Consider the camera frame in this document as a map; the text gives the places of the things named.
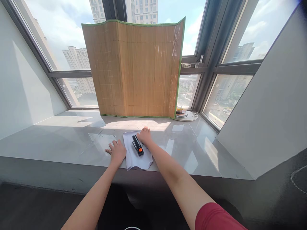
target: black stapler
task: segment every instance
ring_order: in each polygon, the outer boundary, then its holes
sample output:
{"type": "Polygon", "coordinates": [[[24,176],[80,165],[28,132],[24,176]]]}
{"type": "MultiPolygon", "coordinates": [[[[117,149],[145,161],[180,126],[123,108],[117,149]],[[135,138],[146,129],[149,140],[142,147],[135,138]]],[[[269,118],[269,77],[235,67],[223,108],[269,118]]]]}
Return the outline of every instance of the black stapler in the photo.
{"type": "Polygon", "coordinates": [[[138,156],[140,157],[140,156],[142,156],[142,155],[144,154],[144,151],[143,151],[143,149],[142,149],[142,145],[141,145],[141,143],[140,143],[140,141],[138,140],[138,138],[137,138],[136,135],[134,135],[132,138],[133,138],[132,144],[133,144],[135,150],[137,151],[138,156]]]}

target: red sleeve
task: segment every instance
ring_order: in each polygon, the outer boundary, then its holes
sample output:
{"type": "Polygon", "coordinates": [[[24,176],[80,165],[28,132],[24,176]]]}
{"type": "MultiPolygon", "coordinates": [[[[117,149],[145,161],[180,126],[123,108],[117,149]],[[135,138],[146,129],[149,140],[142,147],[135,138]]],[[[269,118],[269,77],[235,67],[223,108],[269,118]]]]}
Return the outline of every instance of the red sleeve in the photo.
{"type": "Polygon", "coordinates": [[[228,212],[216,203],[207,203],[198,211],[195,220],[195,230],[211,229],[244,229],[228,212]]]}

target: hand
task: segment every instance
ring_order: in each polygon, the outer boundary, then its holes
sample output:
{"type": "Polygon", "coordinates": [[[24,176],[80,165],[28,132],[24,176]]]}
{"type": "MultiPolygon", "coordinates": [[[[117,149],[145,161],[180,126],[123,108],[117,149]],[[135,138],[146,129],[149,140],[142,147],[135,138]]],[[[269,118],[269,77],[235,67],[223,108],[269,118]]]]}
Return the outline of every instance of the hand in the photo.
{"type": "Polygon", "coordinates": [[[119,167],[124,158],[126,157],[126,148],[123,147],[122,142],[120,140],[113,141],[113,145],[110,143],[109,147],[111,150],[105,149],[105,151],[111,155],[111,163],[114,162],[118,164],[119,167]]]}
{"type": "Polygon", "coordinates": [[[140,142],[142,142],[142,143],[144,143],[145,145],[147,145],[149,142],[152,141],[151,135],[150,135],[150,129],[149,129],[147,126],[145,126],[145,127],[141,130],[140,134],[137,133],[137,138],[138,138],[138,140],[139,140],[140,142]]]}

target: marble countertop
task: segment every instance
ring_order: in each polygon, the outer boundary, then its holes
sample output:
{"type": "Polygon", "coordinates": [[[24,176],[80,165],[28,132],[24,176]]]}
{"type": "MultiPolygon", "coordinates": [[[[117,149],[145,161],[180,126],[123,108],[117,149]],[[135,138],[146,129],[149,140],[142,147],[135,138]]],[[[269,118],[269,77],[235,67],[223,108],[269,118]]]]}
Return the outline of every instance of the marble countertop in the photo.
{"type": "MultiPolygon", "coordinates": [[[[104,151],[110,135],[123,143],[123,133],[151,130],[153,140],[192,175],[253,180],[218,142],[202,119],[100,116],[96,110],[69,110],[0,140],[0,156],[107,167],[104,151]]],[[[124,160],[120,166],[126,168],[124,160]]],[[[155,161],[149,171],[159,171],[155,161]]]]}

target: white cable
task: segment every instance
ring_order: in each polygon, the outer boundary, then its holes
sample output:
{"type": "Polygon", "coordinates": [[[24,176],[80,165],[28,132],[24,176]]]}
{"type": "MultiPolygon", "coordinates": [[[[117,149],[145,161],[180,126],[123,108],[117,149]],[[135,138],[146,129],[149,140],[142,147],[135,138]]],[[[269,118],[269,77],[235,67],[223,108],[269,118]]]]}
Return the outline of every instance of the white cable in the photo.
{"type": "Polygon", "coordinates": [[[302,190],[302,189],[300,189],[300,188],[296,185],[296,183],[294,182],[294,176],[295,176],[295,174],[297,174],[298,172],[302,171],[302,170],[305,169],[305,168],[307,168],[307,165],[305,165],[305,166],[303,166],[303,167],[300,167],[298,170],[295,170],[293,173],[291,173],[290,180],[291,180],[292,184],[293,184],[298,190],[300,190],[302,193],[304,193],[305,195],[307,195],[307,192],[304,191],[304,190],[302,190]]]}
{"type": "Polygon", "coordinates": [[[126,228],[125,230],[127,230],[127,229],[129,229],[129,228],[135,228],[135,229],[137,229],[137,230],[140,230],[140,229],[137,228],[137,227],[128,227],[128,228],[126,228]]]}

